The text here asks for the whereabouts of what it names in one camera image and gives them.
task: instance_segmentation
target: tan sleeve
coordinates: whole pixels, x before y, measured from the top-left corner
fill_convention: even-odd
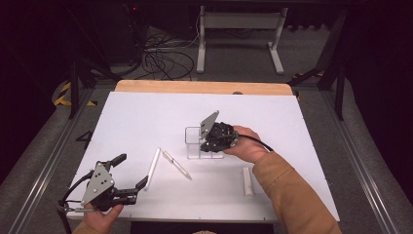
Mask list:
[[[86,224],[85,221],[82,222],[76,227],[72,234],[102,234],[96,231],[94,228]]]
[[[279,154],[266,154],[252,171],[288,233],[341,233],[316,191]]]

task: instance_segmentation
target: white marker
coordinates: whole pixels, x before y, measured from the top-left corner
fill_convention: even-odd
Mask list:
[[[148,190],[148,188],[149,188],[149,183],[151,182],[152,175],[155,171],[155,166],[156,166],[156,163],[158,162],[158,158],[159,158],[160,153],[161,153],[161,148],[157,148],[156,151],[155,151],[154,159],[152,160],[151,168],[149,169],[148,181],[146,182],[146,185],[143,188],[144,190]]]

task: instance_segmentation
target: white table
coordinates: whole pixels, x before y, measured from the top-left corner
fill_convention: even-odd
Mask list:
[[[150,187],[120,218],[172,221],[277,221],[270,200],[252,177],[254,196],[244,195],[243,167],[234,156],[186,158],[186,127],[199,126],[213,111],[217,122],[251,127],[279,152],[319,194],[339,220],[319,159],[294,96],[161,94],[113,92],[103,108],[93,139],[74,178],[96,161],[121,153],[128,159],[110,173],[118,189],[132,188],[149,171],[157,147],[168,151],[193,178],[189,180],[160,156]],[[86,183],[69,197],[81,200]],[[69,217],[82,214],[69,213]]]

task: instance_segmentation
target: wooden edge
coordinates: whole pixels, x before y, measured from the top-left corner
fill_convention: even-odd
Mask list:
[[[115,88],[116,92],[139,93],[175,93],[175,94],[221,94],[232,95],[268,95],[292,96],[287,84],[241,83],[241,82],[205,82],[205,81],[155,81],[122,80]]]

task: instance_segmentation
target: metal frame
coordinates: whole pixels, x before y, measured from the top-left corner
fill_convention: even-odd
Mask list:
[[[285,22],[287,8],[282,8],[280,13],[211,13],[206,12],[201,6],[200,11],[200,46],[198,49],[197,72],[205,70],[206,57],[206,28],[261,28],[275,29],[274,40],[268,42],[271,58],[277,74],[283,74],[282,62],[277,52],[277,46],[282,35],[282,27]]]

